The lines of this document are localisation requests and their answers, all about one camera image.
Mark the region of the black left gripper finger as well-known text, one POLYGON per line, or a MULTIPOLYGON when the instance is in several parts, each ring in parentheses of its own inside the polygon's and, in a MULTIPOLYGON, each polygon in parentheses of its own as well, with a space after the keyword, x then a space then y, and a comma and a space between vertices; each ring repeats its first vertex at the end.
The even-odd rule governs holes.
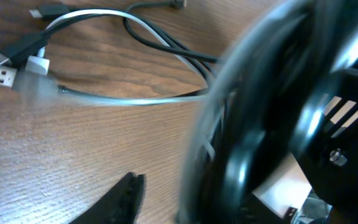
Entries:
POLYGON ((141 210, 144 193, 145 174, 128 172, 70 224, 133 224, 141 210))

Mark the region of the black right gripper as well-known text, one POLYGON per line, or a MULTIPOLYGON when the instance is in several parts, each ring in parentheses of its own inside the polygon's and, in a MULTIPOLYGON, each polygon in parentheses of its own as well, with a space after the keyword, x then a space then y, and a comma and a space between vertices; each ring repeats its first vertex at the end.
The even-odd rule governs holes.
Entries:
POLYGON ((317 197, 332 206, 317 223, 358 223, 358 59, 318 85, 339 102, 320 119, 297 161, 317 197))

